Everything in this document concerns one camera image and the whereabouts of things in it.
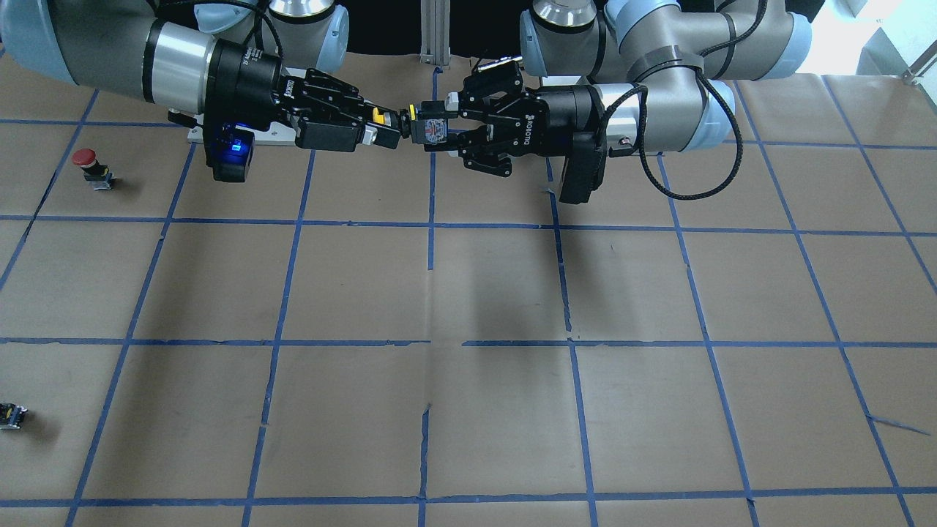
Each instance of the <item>red button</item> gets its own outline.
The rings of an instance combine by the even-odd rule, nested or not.
[[[90,167],[95,164],[96,159],[97,155],[94,150],[91,148],[83,148],[72,155],[71,162],[80,167]]]

